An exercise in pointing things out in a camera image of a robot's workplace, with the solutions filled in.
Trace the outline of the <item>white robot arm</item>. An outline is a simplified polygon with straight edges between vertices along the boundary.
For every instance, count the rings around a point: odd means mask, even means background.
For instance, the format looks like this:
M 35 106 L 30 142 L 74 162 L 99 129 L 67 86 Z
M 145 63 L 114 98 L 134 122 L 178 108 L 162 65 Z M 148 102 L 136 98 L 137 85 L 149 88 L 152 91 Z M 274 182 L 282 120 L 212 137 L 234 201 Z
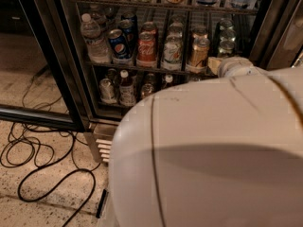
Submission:
M 134 106 L 116 129 L 120 227 L 303 227 L 300 68 L 191 82 Z

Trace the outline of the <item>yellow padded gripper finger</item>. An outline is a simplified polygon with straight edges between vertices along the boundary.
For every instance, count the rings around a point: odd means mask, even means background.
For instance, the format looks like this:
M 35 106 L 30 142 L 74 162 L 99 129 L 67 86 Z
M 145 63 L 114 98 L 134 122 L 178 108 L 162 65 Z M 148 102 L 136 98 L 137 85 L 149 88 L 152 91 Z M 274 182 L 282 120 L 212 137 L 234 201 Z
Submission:
M 222 61 L 223 61 L 222 58 L 216 58 L 216 57 L 208 58 L 207 66 L 214 75 L 218 73 L 218 69 Z

